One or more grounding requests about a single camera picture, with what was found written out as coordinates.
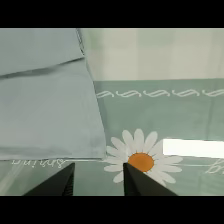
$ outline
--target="orange flower center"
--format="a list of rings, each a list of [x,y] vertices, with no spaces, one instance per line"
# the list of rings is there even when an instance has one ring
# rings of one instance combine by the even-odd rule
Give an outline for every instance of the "orange flower center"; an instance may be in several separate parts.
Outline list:
[[[152,157],[145,153],[135,153],[131,155],[128,163],[142,172],[147,172],[154,166]]]

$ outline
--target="blue-gray fabric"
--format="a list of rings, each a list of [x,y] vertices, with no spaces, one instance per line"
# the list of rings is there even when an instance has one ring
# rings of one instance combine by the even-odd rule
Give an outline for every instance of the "blue-gray fabric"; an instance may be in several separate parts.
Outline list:
[[[0,160],[103,158],[105,134],[76,30],[28,30],[0,29]],[[16,32],[28,44],[15,41],[7,52]]]

